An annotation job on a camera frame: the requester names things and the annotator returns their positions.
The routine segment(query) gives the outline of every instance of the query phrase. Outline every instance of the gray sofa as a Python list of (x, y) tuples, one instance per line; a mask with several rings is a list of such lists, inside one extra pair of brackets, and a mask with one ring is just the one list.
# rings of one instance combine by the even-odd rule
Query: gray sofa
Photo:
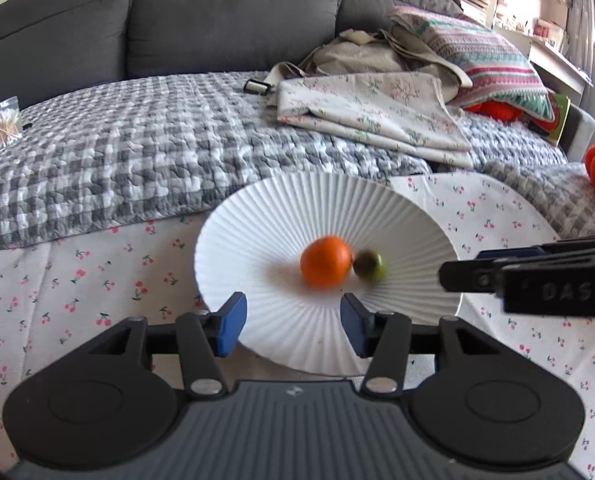
[[(0, 5), (0, 101), (27, 107), (107, 82), (173, 73), (267, 70), (298, 62), (347, 28), (388, 26), (410, 4), (452, 0), (8, 0)], [(561, 141), (576, 158), (593, 118), (574, 108)]]

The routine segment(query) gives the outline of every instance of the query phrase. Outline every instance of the white bedsheet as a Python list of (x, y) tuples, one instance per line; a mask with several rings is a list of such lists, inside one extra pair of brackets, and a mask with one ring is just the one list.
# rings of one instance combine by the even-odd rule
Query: white bedsheet
[[(393, 185), (446, 229), (461, 258), (554, 236), (521, 197), (475, 173), (402, 177)], [(114, 322), (137, 314), (169, 322), (202, 307), (193, 279), (193, 248), (205, 218), (135, 224), (0, 251), (0, 417), (7, 394), (20, 380)], [(595, 320), (506, 316), (490, 296), (467, 296), (459, 314), (580, 393), (587, 420), (571, 462), (595, 478)], [(241, 347), (222, 367), (231, 382), (308, 378)], [(155, 371), (179, 386), (174, 358), (156, 361)], [(423, 360), (411, 370), (419, 376), (427, 372)], [(0, 418), (0, 468), (8, 469), (16, 459)]]

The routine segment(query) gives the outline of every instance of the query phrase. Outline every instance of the plate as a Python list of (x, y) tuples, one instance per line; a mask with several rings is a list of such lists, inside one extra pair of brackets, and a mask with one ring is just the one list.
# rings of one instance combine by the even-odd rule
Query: plate
[[(349, 273), (332, 291), (313, 290), (299, 271), (302, 251), (325, 235), (379, 251), (387, 276), (370, 286)], [(240, 342), (281, 365), (311, 374), (363, 375), (340, 323), (340, 298), (370, 310), (437, 324), (455, 315), (460, 294), (443, 291), (437, 270), (457, 256), (422, 209), (386, 186), (331, 173), (286, 173), (244, 187), (213, 211), (195, 250), (200, 293), (212, 311), (234, 291), (248, 299)]]

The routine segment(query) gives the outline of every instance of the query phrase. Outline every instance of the striped pillow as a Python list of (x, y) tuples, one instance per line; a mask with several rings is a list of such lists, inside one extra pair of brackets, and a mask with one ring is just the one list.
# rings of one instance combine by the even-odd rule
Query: striped pillow
[(466, 108), (494, 100), (539, 120), (554, 119), (548, 90), (529, 60), (506, 38), (477, 23), (416, 7), (394, 7), (388, 16), (471, 78), (473, 87), (460, 89), (452, 105)]

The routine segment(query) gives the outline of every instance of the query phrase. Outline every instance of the metal pivot screw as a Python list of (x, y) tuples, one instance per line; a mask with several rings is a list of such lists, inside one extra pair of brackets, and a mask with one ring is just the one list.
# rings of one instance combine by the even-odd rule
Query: metal pivot screw
[(374, 394), (392, 394), (397, 390), (397, 383), (391, 377), (372, 377), (365, 386)]
[(196, 379), (191, 383), (191, 391), (203, 396), (212, 396), (222, 391), (222, 383), (216, 379)]

